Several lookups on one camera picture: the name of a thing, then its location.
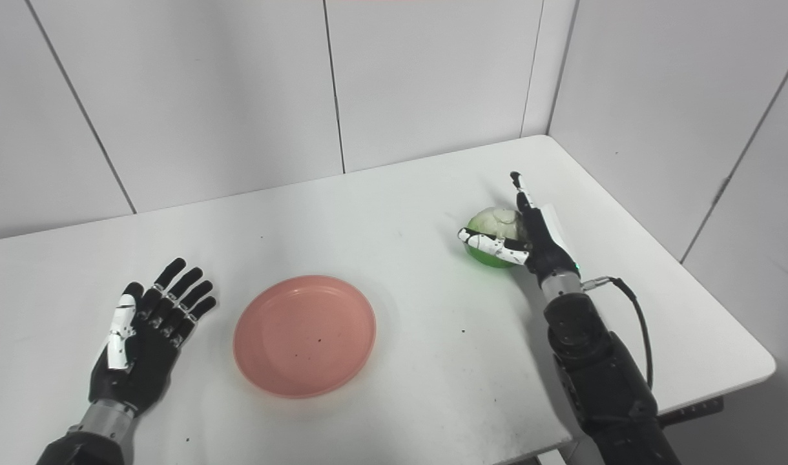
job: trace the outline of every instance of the wall seam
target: wall seam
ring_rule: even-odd
[[[526,86],[526,100],[523,103],[523,114],[521,115],[521,131],[518,138],[523,136],[523,125],[526,124],[526,110],[529,107],[529,92],[532,89],[532,76],[535,74],[535,58],[538,56],[538,45],[541,44],[541,24],[544,19],[544,4],[546,0],[541,0],[541,13],[538,15],[538,30],[535,33],[535,49],[532,50],[532,65],[529,69],[529,85]]]
[[[90,115],[87,114],[87,110],[84,108],[84,103],[81,102],[81,98],[79,98],[78,92],[76,92],[75,87],[73,87],[72,80],[70,79],[70,76],[67,74],[66,68],[64,68],[64,65],[61,64],[61,59],[58,57],[58,53],[55,51],[55,47],[52,46],[52,42],[49,39],[47,30],[43,27],[41,20],[37,17],[37,12],[35,12],[35,8],[33,7],[30,0],[24,0],[24,2],[26,3],[27,8],[30,9],[30,14],[34,19],[35,24],[37,24],[37,28],[40,30],[41,36],[43,36],[43,41],[47,44],[47,47],[49,48],[49,53],[52,54],[52,59],[54,59],[55,61],[55,65],[57,65],[58,70],[61,71],[61,76],[64,77],[64,82],[67,83],[67,88],[70,89],[70,92],[72,93],[72,97],[75,99],[76,105],[78,105],[78,110],[81,112],[81,115],[84,115],[84,121],[87,122],[87,127],[89,127],[90,129],[90,133],[92,133],[93,138],[96,139],[98,148],[101,149],[101,155],[104,156],[104,160],[107,162],[107,166],[110,167],[110,171],[113,173],[113,177],[114,179],[116,179],[116,183],[119,185],[119,189],[121,189],[122,195],[125,197],[125,200],[127,200],[127,204],[130,207],[130,211],[132,211],[133,214],[136,214],[137,212],[135,209],[135,205],[133,204],[133,201],[130,199],[129,194],[127,193],[125,184],[121,182],[119,173],[116,171],[116,167],[113,165],[113,160],[111,160],[110,156],[107,155],[107,149],[105,149],[104,144],[102,144],[101,142],[101,136],[98,135],[98,132],[96,131],[96,127],[93,126],[92,120],[90,120]]]
[[[739,165],[742,163],[743,159],[745,159],[745,155],[747,155],[747,151],[749,150],[751,145],[753,145],[753,141],[755,140],[756,135],[758,135],[758,130],[761,129],[762,125],[764,124],[764,120],[766,120],[767,116],[770,114],[770,110],[772,109],[772,106],[774,106],[774,104],[776,103],[776,100],[778,100],[778,95],[781,94],[785,83],[787,83],[787,80],[788,80],[788,67],[787,67],[787,71],[785,71],[784,73],[784,77],[782,77],[782,81],[778,83],[778,87],[776,88],[776,91],[774,92],[774,94],[772,94],[772,98],[770,98],[770,102],[767,104],[767,108],[765,108],[764,112],[762,112],[761,118],[758,119],[758,123],[753,129],[753,132],[751,132],[751,136],[749,136],[749,139],[747,140],[745,147],[742,149],[741,153],[739,154],[739,158],[736,160],[736,163],[734,163],[732,170],[730,170],[730,173],[728,173],[727,177],[724,180],[722,180],[719,191],[716,193],[716,197],[713,198],[713,201],[710,204],[710,209],[707,210],[707,214],[704,215],[704,220],[702,220],[701,224],[698,225],[698,229],[696,229],[695,235],[692,236],[690,245],[687,246],[687,250],[684,251],[683,256],[681,256],[681,259],[679,260],[681,264],[683,264],[684,261],[687,259],[687,256],[690,254],[692,247],[696,244],[696,241],[698,241],[698,236],[701,236],[701,231],[704,230],[704,226],[706,226],[707,222],[710,220],[710,216],[712,216],[713,210],[716,209],[716,205],[721,201],[722,194],[724,194],[724,192],[727,190],[727,186],[730,185],[731,180],[733,180],[733,176],[734,174],[736,174],[736,170],[738,170]]]

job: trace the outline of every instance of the robotic hand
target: robotic hand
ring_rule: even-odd
[[[650,389],[651,356],[648,355],[645,380],[630,351],[615,333],[607,330],[584,291],[605,282],[621,288],[636,307],[645,348],[650,354],[646,324],[636,297],[618,278],[582,283],[556,227],[550,230],[551,225],[532,202],[521,175],[513,172],[512,181],[524,229],[519,236],[528,241],[500,239],[465,228],[458,232],[458,238],[506,262],[525,265],[537,277],[547,301],[544,317],[559,377],[581,429],[595,441],[604,462],[680,465],[657,418],[658,407]]]
[[[179,349],[199,318],[216,305],[208,280],[193,268],[166,289],[187,263],[175,259],[147,292],[130,283],[113,314],[110,334],[90,374],[90,407],[81,423],[49,444],[37,465],[123,465],[119,446],[134,418],[167,388]]]

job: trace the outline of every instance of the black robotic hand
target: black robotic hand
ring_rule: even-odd
[[[134,335],[125,341],[127,367],[111,369],[108,347],[105,347],[90,376],[90,402],[115,400],[127,404],[138,417],[164,394],[179,347],[196,327],[197,320],[216,305],[213,297],[199,302],[213,288],[208,280],[182,298],[202,277],[199,268],[187,271],[167,289],[185,265],[181,258],[175,259],[143,296],[139,283],[127,286],[123,294],[132,295],[138,303],[130,324]]]
[[[161,399],[179,348],[216,305],[213,297],[202,300],[213,288],[208,280],[187,292],[202,277],[199,268],[167,289],[186,265],[175,259],[143,295],[139,283],[127,286],[90,374],[90,408],[81,423],[45,448],[37,465],[125,463],[119,444],[132,420]]]

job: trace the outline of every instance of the white wall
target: white wall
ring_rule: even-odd
[[[544,0],[521,136],[547,134],[576,0]]]
[[[329,0],[347,171],[518,138],[542,0]]]
[[[685,463],[788,463],[788,79],[684,265],[778,363],[670,439]]]
[[[574,0],[33,3],[144,212],[543,133]],[[60,108],[0,118],[0,140],[30,135],[0,142],[0,236],[126,214],[37,25],[0,8],[20,14],[0,15],[0,56],[30,73],[0,76],[0,112],[28,84]],[[32,139],[63,155],[27,176]],[[46,173],[66,182],[35,187]]]
[[[138,211],[342,172],[322,3],[34,4]]]
[[[129,213],[30,10],[0,0],[0,238]]]
[[[681,258],[788,66],[788,0],[583,0],[551,135]]]

